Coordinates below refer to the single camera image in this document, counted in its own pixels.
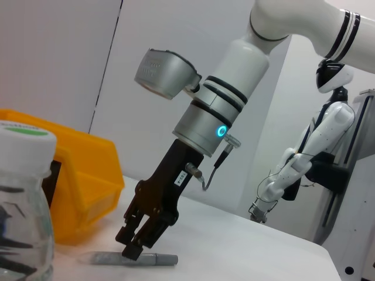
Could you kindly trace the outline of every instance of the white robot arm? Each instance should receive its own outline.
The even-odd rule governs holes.
[[[164,230],[177,221],[177,200],[192,177],[187,165],[198,167],[203,155],[211,157],[216,151],[267,71],[268,54],[291,34],[306,36],[315,51],[327,59],[375,73],[375,22],[339,10],[324,0],[255,0],[248,33],[231,43],[216,71],[201,87],[201,76],[183,57],[149,50],[135,80],[169,99],[182,90],[191,92],[193,101],[173,132],[178,139],[152,177],[136,187],[124,216],[126,227],[116,237],[126,245],[124,256],[137,259],[143,246],[152,247]],[[345,105],[332,107],[329,112],[321,129],[310,136],[314,142],[318,140],[317,145],[307,143],[306,153],[295,155],[287,163],[293,177],[308,170],[311,155],[337,141],[353,118]],[[269,200],[274,200],[288,183],[280,177],[283,174],[280,172],[276,179],[279,187],[269,188],[274,190],[267,197]],[[268,210],[267,204],[270,203],[265,203],[264,210]],[[149,219],[135,234],[144,215]]]
[[[342,136],[354,121],[354,112],[347,105],[347,90],[343,88],[352,78],[353,70],[344,64],[331,60],[320,63],[316,74],[318,89],[320,92],[333,90],[333,94],[304,130],[296,147],[284,152],[272,175],[267,177],[264,191],[249,210],[253,221],[266,222],[267,213],[284,195],[285,189],[311,168],[314,156],[321,152],[336,153]]]

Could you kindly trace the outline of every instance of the yellow plastic bin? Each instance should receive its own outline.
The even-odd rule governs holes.
[[[116,208],[124,181],[112,142],[13,110],[0,109],[0,119],[34,125],[57,137],[54,160],[61,168],[50,207],[55,240]]]

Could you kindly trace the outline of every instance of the black stripe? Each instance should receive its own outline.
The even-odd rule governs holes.
[[[194,105],[195,107],[198,107],[198,108],[200,108],[200,109],[202,109],[202,110],[204,110],[206,112],[208,112],[209,114],[211,114],[212,116],[214,116],[218,120],[222,121],[222,123],[224,125],[226,125],[228,128],[232,127],[232,123],[227,118],[225,118],[220,113],[218,113],[217,111],[213,110],[212,108],[208,107],[204,103],[202,103],[200,101],[197,101],[197,100],[193,100],[190,104]]]
[[[354,39],[356,38],[359,24],[361,23],[361,16],[358,13],[356,13],[355,15],[356,15],[356,18],[354,20],[354,26],[349,36],[349,39],[346,42],[344,49],[341,51],[341,54],[337,58],[334,59],[335,61],[341,61],[345,57],[347,51],[349,51],[350,47],[353,44]]]
[[[251,27],[251,30],[253,30],[254,34],[257,35],[260,39],[264,40],[264,41],[268,41],[268,42],[277,42],[277,41],[282,41],[284,39],[286,39],[288,36],[285,36],[283,38],[280,38],[280,39],[267,39],[266,37],[263,37],[261,36],[258,32],[255,31],[254,27],[253,27],[253,24],[251,23],[251,13],[250,13],[250,27]]]
[[[231,91],[233,94],[235,94],[236,96],[238,96],[243,102],[244,104],[247,103],[247,97],[242,93],[240,92],[239,90],[237,90],[236,88],[234,88],[232,85],[226,83],[225,81],[215,77],[215,76],[208,76],[206,78],[206,80],[209,80],[209,81],[212,81],[212,82],[215,82],[216,84],[222,86],[223,88]]]
[[[214,92],[215,94],[217,94],[220,98],[222,98],[223,100],[225,100],[226,102],[228,102],[232,107],[234,107],[238,112],[241,112],[242,111],[242,106],[237,102],[235,101],[234,99],[232,99],[231,97],[229,97],[225,92],[221,91],[220,89],[218,88],[215,88],[214,86],[212,85],[208,85],[206,83],[203,84],[203,86],[205,86],[207,89],[209,89],[211,92]]]
[[[339,46],[341,44],[341,41],[344,38],[347,26],[349,25],[349,20],[350,20],[350,12],[347,11],[347,10],[345,10],[344,21],[342,23],[341,29],[339,31],[339,34],[338,34],[338,36],[336,38],[336,41],[334,42],[331,50],[325,56],[326,59],[329,59],[330,57],[332,57],[336,53],[336,51],[338,50],[338,48],[339,48]]]

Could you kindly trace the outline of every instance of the bottle cap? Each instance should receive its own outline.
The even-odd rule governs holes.
[[[0,120],[0,171],[44,176],[56,141],[55,135],[44,129]]]

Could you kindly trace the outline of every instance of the cable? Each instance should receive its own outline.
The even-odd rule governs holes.
[[[209,189],[209,186],[210,186],[210,184],[211,184],[211,181],[212,181],[213,175],[215,174],[216,170],[217,170],[217,168],[214,168],[214,169],[212,170],[212,173],[211,173],[211,176],[210,176],[210,178],[209,178],[209,181],[207,182],[207,185],[204,184],[204,181],[202,182],[202,189],[203,189],[204,191],[206,191],[207,189]]]
[[[260,185],[261,185],[266,179],[268,179],[269,177],[276,176],[277,174],[280,174],[281,170],[282,170],[287,164],[288,164],[288,162],[286,162],[286,163],[283,165],[283,167],[280,169],[280,171],[279,171],[278,173],[276,173],[276,174],[271,174],[271,175],[269,175],[268,177],[265,177],[265,178],[264,178],[264,179],[258,184],[258,187],[257,187],[257,196],[258,196],[258,198],[259,198],[260,201],[265,202],[265,203],[272,203],[272,202],[277,201],[277,200],[275,200],[275,201],[265,201],[265,200],[263,200],[262,198],[260,198],[260,196],[259,196],[259,187],[260,187]]]

